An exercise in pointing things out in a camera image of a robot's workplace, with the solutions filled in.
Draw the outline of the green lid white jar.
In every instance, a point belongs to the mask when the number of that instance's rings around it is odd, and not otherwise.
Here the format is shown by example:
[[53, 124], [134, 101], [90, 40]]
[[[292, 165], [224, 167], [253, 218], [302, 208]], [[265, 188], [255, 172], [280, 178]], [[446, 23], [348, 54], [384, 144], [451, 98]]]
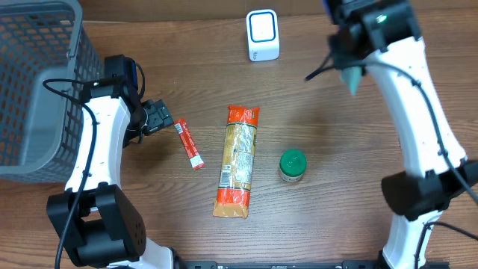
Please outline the green lid white jar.
[[279, 176], [285, 182], [298, 182], [307, 169], [307, 158], [298, 149], [284, 152], [279, 161]]

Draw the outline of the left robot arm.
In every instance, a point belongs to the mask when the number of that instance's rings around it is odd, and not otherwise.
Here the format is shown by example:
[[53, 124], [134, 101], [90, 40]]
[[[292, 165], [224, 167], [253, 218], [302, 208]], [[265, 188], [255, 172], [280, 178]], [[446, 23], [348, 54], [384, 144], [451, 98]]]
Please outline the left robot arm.
[[105, 59], [103, 78], [69, 83], [82, 87], [70, 100], [82, 107], [83, 129], [65, 191], [47, 202], [60, 239], [55, 262], [67, 253], [77, 267], [184, 268], [174, 249], [147, 238], [120, 184], [123, 148], [173, 125], [166, 105], [143, 99], [143, 70], [125, 55]]

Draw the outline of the orange long noodle package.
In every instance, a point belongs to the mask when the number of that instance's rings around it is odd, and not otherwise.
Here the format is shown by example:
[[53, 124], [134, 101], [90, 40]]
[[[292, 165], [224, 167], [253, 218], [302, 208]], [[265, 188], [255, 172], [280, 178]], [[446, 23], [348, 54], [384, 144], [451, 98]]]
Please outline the orange long noodle package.
[[259, 112], [259, 108], [229, 106], [215, 217], [248, 217]]

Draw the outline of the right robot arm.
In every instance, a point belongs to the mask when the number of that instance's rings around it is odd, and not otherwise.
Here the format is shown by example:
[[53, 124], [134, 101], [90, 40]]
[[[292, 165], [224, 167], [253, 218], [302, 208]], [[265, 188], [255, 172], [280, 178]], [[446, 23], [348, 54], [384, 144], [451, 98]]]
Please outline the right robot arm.
[[378, 268], [428, 268], [429, 237], [452, 199], [477, 183], [450, 128], [426, 61], [426, 45], [408, 1], [326, 1], [338, 31], [329, 37], [329, 59], [355, 92], [370, 75], [394, 122], [402, 172], [386, 176], [382, 193], [393, 211]]

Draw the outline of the red snack stick packet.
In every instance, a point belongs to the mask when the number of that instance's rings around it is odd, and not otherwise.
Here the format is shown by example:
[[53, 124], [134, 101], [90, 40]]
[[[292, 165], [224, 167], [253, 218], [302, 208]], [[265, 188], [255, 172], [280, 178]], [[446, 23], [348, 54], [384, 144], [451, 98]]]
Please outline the red snack stick packet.
[[190, 130], [187, 126], [186, 120], [181, 118], [174, 122], [174, 127], [179, 134], [185, 152], [189, 158], [191, 167], [194, 170], [199, 170], [205, 167], [205, 162], [202, 160], [201, 155], [193, 141]]

